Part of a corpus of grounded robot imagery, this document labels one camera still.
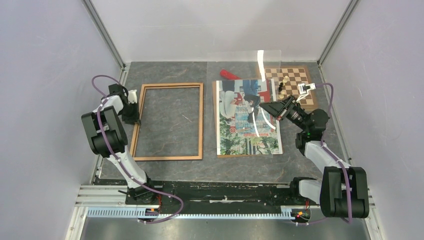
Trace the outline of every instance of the white chess piece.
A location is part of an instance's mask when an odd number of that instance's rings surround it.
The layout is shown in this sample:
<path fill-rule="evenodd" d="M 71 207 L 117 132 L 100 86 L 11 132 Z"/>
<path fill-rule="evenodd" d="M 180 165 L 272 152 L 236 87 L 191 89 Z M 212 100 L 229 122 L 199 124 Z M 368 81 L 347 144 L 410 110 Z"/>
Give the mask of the white chess piece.
<path fill-rule="evenodd" d="M 285 84 L 289 81 L 289 76 L 284 76 L 284 78 L 282 79 L 282 83 Z"/>
<path fill-rule="evenodd" d="M 285 91 L 281 91 L 280 92 L 280 94 L 278 95 L 278 97 L 280 98 L 280 99 L 284 99 L 284 96 L 286 95 L 286 92 Z"/>

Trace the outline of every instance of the red object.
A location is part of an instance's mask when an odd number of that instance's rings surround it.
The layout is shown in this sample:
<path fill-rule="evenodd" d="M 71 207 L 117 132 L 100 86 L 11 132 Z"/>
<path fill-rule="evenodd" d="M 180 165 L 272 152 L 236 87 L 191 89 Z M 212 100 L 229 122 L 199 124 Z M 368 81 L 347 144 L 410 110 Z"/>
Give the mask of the red object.
<path fill-rule="evenodd" d="M 221 75 L 221 77 L 223 77 L 223 78 L 225 78 L 225 79 L 228 79 L 228 80 L 239 80 L 239 79 L 241 79 L 240 77 L 238 77 L 238 76 L 236 76 L 236 75 L 232 74 L 231 72 L 229 72 L 229 71 L 227 71 L 227 70 L 225 70 L 225 69 L 222 69 L 222 70 L 219 72 L 219 74 Z"/>

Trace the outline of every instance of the clear plastic sheet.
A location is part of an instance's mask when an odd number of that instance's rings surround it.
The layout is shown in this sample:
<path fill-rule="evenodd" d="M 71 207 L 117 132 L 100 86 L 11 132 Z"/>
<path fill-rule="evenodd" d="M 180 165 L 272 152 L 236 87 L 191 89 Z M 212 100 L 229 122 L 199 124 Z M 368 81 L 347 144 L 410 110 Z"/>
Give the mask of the clear plastic sheet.
<path fill-rule="evenodd" d="M 274 80 L 265 78 L 264 67 L 280 66 L 281 52 L 219 52 L 208 59 L 205 97 L 213 104 L 205 117 L 214 125 L 217 156 L 282 154 L 279 124 L 259 107 L 276 100 Z"/>

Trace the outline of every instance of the wooden picture frame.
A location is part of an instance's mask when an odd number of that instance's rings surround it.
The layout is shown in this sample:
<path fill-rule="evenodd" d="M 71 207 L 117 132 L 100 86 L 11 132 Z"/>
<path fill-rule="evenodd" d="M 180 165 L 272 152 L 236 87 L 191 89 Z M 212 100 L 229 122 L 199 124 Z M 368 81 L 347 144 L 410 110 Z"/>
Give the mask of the wooden picture frame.
<path fill-rule="evenodd" d="M 131 147 L 129 152 L 135 161 L 175 161 L 175 160 L 202 160 L 203 158 L 203 83 L 202 82 L 182 82 L 182 83 L 148 83 L 141 85 L 138 111 L 140 120 L 143 116 L 143 106 L 145 103 L 146 91 L 149 89 L 185 89 L 199 88 L 199 126 L 198 126 L 198 153 L 192 156 L 136 156 L 137 141 L 139 138 L 140 124 L 134 125 Z"/>

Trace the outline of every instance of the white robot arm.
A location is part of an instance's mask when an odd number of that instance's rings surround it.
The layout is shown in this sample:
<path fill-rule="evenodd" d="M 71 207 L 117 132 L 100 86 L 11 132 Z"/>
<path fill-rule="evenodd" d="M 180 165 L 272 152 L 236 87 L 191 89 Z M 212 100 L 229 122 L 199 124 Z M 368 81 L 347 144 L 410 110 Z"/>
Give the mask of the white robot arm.
<path fill-rule="evenodd" d="M 303 90 L 308 93 L 310 86 L 300 88 L 307 88 Z M 296 148 L 323 174 L 322 182 L 310 177 L 295 177 L 290 183 L 294 194 L 319 204 L 326 217 L 366 218 L 369 213 L 367 175 L 361 167 L 352 167 L 342 161 L 322 140 L 330 119 L 327 113 L 322 109 L 306 113 L 292 95 L 259 106 L 277 120 L 288 119 L 302 129 L 296 135 Z"/>
<path fill-rule="evenodd" d="M 109 86 L 109 95 L 102 99 L 99 108 L 82 115 L 82 124 L 91 150 L 112 162 L 127 182 L 129 195 L 137 202 L 149 202 L 155 195 L 142 185 L 150 186 L 150 179 L 137 165 L 128 151 L 128 139 L 118 116 L 129 124 L 139 121 L 137 91 L 126 90 L 119 84 Z M 101 127 L 108 140 L 105 141 Z"/>

